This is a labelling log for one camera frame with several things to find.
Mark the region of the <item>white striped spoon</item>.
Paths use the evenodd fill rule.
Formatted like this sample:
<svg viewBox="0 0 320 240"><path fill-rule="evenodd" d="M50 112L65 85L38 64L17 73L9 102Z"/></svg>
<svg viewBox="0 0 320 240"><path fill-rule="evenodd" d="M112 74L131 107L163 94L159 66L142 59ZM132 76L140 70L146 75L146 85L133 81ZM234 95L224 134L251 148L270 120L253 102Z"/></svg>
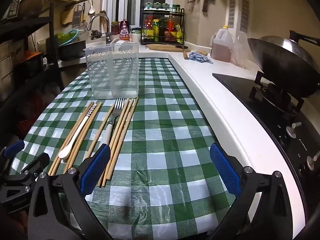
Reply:
<svg viewBox="0 0 320 240"><path fill-rule="evenodd" d="M58 154L58 157L60 159L63 159L63 160L67 160L70 153L71 153L71 150L73 148L73 145L75 143L75 140L77 139L78 135L80 134L82 128L84 127L84 125L86 124L87 120L89 119L89 117L91 116L91 114L93 113L93 111L95 110L97 104L94 103L90 109L88 110L88 112L86 113L86 115L84 116L83 120L80 122L80 125L78 126L78 128L76 129L74 135L72 136L70 142L68 143L67 146L65 146L61 151L60 153Z"/></svg>

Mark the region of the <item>white handled fork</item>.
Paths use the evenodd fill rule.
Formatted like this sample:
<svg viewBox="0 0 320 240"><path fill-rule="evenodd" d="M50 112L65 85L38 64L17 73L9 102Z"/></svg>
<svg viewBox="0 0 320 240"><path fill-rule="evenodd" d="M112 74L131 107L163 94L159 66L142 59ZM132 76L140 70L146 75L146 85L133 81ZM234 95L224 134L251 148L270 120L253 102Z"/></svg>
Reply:
<svg viewBox="0 0 320 240"><path fill-rule="evenodd" d="M99 147L102 144L107 144L107 145L109 144L110 139L111 139L111 134L112 134L112 131L113 131L113 127L114 127L114 124L116 122L116 118L118 116L120 116L121 111L124 108L125 99L124 98L118 98L115 101L114 104L115 104L114 109L113 109L109 119L107 120L107 122L105 124L105 127L103 128L104 134L103 134L103 138L100 140Z"/></svg>

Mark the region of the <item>black gas stove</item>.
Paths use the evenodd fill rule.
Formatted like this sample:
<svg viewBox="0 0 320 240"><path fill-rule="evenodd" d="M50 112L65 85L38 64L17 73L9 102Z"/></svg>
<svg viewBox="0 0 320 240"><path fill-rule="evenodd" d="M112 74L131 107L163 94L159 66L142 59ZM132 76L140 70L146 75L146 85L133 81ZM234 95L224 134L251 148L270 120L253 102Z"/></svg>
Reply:
<svg viewBox="0 0 320 240"><path fill-rule="evenodd" d="M303 99L292 96L265 79L254 80L214 74L254 115L283 155L297 182L307 217L319 205L319 134L301 112Z"/></svg>

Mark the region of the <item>green checkered tablecloth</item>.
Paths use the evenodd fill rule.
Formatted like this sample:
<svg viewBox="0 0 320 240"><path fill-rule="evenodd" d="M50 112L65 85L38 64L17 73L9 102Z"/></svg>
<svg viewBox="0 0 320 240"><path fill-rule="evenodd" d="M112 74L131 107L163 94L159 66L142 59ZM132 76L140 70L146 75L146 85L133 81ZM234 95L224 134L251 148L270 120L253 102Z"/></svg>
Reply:
<svg viewBox="0 0 320 240"><path fill-rule="evenodd" d="M199 238L234 197L209 149L216 137L167 59L140 59L139 100L112 179L86 197L113 238Z"/></svg>

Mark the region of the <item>clear plastic utensil holder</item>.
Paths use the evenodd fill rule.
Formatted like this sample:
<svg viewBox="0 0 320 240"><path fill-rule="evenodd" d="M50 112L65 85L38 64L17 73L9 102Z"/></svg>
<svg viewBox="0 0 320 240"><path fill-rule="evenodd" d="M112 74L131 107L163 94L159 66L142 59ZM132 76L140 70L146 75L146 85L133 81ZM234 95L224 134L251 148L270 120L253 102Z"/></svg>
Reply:
<svg viewBox="0 0 320 240"><path fill-rule="evenodd" d="M123 42L84 49L96 99L136 98L139 92L139 43Z"/></svg>

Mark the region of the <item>dark bowl on shelf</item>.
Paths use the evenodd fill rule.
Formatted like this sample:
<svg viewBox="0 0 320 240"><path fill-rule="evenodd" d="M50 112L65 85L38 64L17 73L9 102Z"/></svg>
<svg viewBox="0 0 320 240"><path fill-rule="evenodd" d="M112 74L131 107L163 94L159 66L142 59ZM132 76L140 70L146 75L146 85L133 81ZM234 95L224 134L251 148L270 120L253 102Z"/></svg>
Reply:
<svg viewBox="0 0 320 240"><path fill-rule="evenodd" d="M18 7L19 19L37 18L41 14L44 0L21 0Z"/></svg>

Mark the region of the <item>white dish in sink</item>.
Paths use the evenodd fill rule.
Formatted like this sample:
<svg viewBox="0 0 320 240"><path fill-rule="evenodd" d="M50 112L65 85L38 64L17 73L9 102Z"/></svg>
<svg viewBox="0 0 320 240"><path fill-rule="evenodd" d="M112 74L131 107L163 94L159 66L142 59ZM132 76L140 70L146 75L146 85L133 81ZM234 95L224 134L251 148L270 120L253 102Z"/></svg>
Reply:
<svg viewBox="0 0 320 240"><path fill-rule="evenodd" d="M122 39L120 39L120 38L118 38L118 37L114 38L114 39L110 42L110 44L123 44L123 43L128 43L128 41L127 41L127 40L122 40Z"/></svg>

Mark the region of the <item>microwave oven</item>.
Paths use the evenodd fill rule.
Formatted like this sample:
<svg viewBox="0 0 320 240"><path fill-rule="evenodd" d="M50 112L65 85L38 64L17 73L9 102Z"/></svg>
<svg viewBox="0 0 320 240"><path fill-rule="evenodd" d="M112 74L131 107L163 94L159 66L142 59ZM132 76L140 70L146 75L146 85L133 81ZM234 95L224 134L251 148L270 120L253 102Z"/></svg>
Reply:
<svg viewBox="0 0 320 240"><path fill-rule="evenodd" d="M4 16L1 19L1 22L16 18L18 14L18 8L21 0L13 0L6 10Z"/></svg>

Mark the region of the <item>clear plastic bag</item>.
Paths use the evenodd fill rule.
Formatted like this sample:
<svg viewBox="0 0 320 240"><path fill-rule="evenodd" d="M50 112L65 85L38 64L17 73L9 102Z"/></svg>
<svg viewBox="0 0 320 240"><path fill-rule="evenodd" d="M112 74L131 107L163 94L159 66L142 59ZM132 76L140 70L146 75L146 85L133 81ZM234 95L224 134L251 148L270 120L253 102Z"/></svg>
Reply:
<svg viewBox="0 0 320 240"><path fill-rule="evenodd" d="M247 36L243 31L239 31L235 36L231 63L248 70L255 70L257 68Z"/></svg>

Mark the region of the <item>metal grater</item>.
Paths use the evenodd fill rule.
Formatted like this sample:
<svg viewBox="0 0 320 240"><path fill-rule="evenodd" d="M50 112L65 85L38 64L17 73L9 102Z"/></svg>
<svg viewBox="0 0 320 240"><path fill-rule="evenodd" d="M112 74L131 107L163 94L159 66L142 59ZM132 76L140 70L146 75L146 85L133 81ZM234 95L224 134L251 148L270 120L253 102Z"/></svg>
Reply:
<svg viewBox="0 0 320 240"><path fill-rule="evenodd" d="M82 6L77 4L74 7L73 18L72 18L72 28L78 29L81 26L81 18L82 18Z"/></svg>

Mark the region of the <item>white hanging ladle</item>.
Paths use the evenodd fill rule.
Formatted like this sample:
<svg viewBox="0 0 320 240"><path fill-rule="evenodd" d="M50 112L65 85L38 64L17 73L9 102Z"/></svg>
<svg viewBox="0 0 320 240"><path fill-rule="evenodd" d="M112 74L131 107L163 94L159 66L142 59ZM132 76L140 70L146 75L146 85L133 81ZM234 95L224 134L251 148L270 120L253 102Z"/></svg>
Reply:
<svg viewBox="0 0 320 240"><path fill-rule="evenodd" d="M88 15L94 15L95 14L95 9L93 7L93 0L89 0L89 10L88 10Z"/></svg>

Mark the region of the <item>white lidded jar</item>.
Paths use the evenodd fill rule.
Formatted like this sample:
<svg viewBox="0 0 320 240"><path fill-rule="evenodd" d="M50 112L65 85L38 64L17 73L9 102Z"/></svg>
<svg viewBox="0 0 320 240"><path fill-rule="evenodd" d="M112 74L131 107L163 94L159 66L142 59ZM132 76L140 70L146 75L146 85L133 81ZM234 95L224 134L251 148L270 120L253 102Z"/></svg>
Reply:
<svg viewBox="0 0 320 240"><path fill-rule="evenodd" d="M133 43L140 43L141 41L141 31L140 30L133 30L131 32L131 41Z"/></svg>

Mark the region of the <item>steel wok lid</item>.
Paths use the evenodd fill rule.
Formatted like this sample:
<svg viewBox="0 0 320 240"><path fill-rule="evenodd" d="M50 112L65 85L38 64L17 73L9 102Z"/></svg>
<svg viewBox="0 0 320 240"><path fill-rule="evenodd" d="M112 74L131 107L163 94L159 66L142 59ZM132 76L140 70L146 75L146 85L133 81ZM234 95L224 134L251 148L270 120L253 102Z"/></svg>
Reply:
<svg viewBox="0 0 320 240"><path fill-rule="evenodd" d="M260 40L278 45L290 51L291 53L294 53L295 55L299 56L301 59L303 59L305 62L309 64L316 64L313 57L304 48L302 48L298 44L298 42L299 40L302 40L319 47L319 38L302 35L293 30L290 30L289 39L274 35L268 35L260 38Z"/></svg>

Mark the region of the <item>plastic oil jug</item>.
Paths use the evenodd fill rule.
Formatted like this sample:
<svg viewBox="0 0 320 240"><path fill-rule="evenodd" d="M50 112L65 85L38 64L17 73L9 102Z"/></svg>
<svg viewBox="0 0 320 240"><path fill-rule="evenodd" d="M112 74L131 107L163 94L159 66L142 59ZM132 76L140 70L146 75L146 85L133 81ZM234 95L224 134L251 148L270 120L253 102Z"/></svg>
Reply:
<svg viewBox="0 0 320 240"><path fill-rule="evenodd" d="M224 25L211 38L210 57L217 61L230 62L234 42L228 26Z"/></svg>

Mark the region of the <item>round wooden cutting board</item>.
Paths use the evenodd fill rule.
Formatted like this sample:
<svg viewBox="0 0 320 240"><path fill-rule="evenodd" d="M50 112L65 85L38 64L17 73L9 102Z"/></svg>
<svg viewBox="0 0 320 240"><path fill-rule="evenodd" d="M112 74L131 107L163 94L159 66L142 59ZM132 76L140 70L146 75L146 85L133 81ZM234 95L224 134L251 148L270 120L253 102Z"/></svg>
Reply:
<svg viewBox="0 0 320 240"><path fill-rule="evenodd" d="M191 52L191 50L187 47L169 45L169 44L147 44L145 47L155 51L179 52L179 53L182 53L183 51L187 53Z"/></svg>

